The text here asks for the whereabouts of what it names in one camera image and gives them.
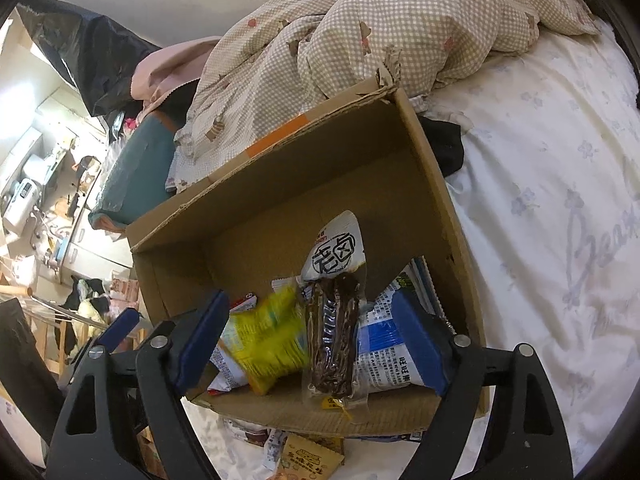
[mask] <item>open cardboard box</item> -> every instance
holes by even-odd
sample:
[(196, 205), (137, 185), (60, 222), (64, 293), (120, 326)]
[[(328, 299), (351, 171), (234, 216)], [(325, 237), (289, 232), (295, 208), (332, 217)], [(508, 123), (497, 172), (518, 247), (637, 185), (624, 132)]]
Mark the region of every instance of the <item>open cardboard box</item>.
[[(373, 300), (414, 256), (424, 255), (459, 333), (484, 344), (470, 258), (438, 164), (406, 95), (382, 75), (365, 80), (250, 146), (208, 179), (127, 229), (153, 323), (198, 306), (218, 287), (264, 297), (271, 280), (296, 276), (318, 231), (345, 210), (360, 223)], [(193, 402), (231, 418), (326, 435), (424, 430), (433, 391), (409, 386), (369, 396), (370, 417), (310, 412), (300, 376), (266, 396), (248, 387)]]

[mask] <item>clear plastic wrap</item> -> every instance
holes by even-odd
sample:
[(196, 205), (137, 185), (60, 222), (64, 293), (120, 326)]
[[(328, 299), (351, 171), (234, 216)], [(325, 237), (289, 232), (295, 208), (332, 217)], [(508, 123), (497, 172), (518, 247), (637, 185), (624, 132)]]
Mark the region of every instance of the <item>clear plastic wrap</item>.
[(311, 286), (305, 301), (305, 400), (325, 409), (339, 407), (354, 422), (367, 415), (367, 362), (356, 366), (369, 345), (365, 263), (358, 221), (345, 211), (320, 231), (302, 269), (303, 283)]

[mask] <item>bed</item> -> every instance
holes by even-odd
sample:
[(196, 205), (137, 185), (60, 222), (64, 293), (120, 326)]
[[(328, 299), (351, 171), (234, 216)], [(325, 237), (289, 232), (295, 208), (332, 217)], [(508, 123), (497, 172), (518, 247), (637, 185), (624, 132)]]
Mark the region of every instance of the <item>bed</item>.
[[(596, 23), (596, 37), (542, 30), (529, 53), (492, 56), (425, 103), (428, 116), (466, 130), (465, 164), (447, 185), (488, 346), (535, 346), (575, 472), (640, 376), (638, 83), (610, 25)], [(184, 405), (222, 478), (268, 478), (260, 449), (228, 437), (215, 413)], [(473, 468), (485, 425), (474, 423), (457, 475)], [(416, 447), (348, 440), (334, 478), (396, 480)]]

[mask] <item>metal screw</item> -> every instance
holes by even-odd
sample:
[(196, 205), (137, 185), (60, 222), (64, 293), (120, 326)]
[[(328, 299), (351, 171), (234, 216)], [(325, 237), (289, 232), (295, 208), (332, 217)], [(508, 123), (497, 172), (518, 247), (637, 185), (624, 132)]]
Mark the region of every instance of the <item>metal screw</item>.
[(104, 354), (104, 346), (94, 346), (89, 350), (89, 359), (97, 359)]
[(524, 343), (518, 346), (518, 352), (520, 352), (521, 355), (524, 355), (524, 357), (531, 357), (534, 354), (533, 346)]
[(460, 348), (466, 348), (471, 344), (471, 339), (469, 339), (468, 335), (458, 334), (453, 338), (453, 342), (456, 346), (460, 346)]
[(165, 335), (157, 335), (155, 338), (151, 340), (151, 346), (153, 348), (164, 348), (168, 341), (169, 340), (166, 338)]

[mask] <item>white cabinet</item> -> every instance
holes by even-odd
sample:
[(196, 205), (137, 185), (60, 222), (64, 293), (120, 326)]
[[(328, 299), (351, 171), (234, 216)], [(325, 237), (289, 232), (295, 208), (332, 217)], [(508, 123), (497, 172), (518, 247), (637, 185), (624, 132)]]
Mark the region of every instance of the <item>white cabinet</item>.
[(80, 212), (71, 243), (123, 267), (133, 266), (133, 258), (127, 239), (123, 238), (114, 242), (105, 231), (93, 229), (89, 224), (88, 209), (82, 209)]
[(65, 261), (62, 266), (62, 281), (68, 285), (72, 284), (71, 275), (80, 278), (99, 278), (110, 280), (111, 271), (125, 273), (129, 276), (130, 269), (98, 256), (74, 243), (70, 243), (66, 249)]

